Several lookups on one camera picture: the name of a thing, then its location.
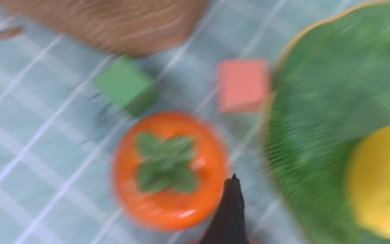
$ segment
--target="green cube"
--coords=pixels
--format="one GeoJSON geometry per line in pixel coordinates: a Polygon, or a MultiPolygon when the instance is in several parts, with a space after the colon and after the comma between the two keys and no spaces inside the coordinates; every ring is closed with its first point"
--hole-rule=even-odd
{"type": "Polygon", "coordinates": [[[152,80],[128,57],[120,57],[93,83],[115,105],[139,116],[157,99],[152,80]]]}

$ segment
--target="pink block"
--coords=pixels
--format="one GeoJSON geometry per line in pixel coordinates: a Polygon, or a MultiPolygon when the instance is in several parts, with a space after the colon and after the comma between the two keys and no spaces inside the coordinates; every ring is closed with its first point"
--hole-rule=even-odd
{"type": "Polygon", "coordinates": [[[270,94],[266,60],[225,60],[218,67],[219,111],[260,111],[270,94]]]}

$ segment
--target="green ceramic plate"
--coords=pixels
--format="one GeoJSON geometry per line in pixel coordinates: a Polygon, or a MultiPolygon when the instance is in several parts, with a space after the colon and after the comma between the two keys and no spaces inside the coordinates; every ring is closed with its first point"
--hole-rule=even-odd
{"type": "Polygon", "coordinates": [[[357,227],[344,189],[356,143],[390,125],[390,3],[311,27],[282,60],[264,142],[291,210],[313,243],[390,244],[357,227]]]}

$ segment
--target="light blue tablecloth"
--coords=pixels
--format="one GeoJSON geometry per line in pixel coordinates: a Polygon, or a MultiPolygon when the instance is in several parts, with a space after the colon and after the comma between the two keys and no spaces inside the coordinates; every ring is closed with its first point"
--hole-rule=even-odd
{"type": "MultiPolygon", "coordinates": [[[[317,20],[362,0],[214,0],[180,47],[137,61],[161,93],[147,114],[177,109],[211,122],[227,142],[260,244],[306,243],[286,214],[259,151],[259,115],[217,113],[215,67],[267,58],[317,20]]],[[[91,85],[110,57],[23,19],[28,33],[0,43],[0,244],[187,244],[208,221],[178,233],[134,226],[109,182],[112,153],[137,119],[91,85]]],[[[0,10],[0,28],[9,23],[0,10]]]]}

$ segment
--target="toy persimmon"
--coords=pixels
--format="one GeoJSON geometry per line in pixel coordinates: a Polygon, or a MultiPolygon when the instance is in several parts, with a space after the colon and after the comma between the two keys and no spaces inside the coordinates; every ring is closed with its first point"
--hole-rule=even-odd
{"type": "Polygon", "coordinates": [[[113,183],[128,215],[162,231],[192,227],[218,206],[228,174],[221,142],[178,112],[139,121],[120,143],[113,183]]]}

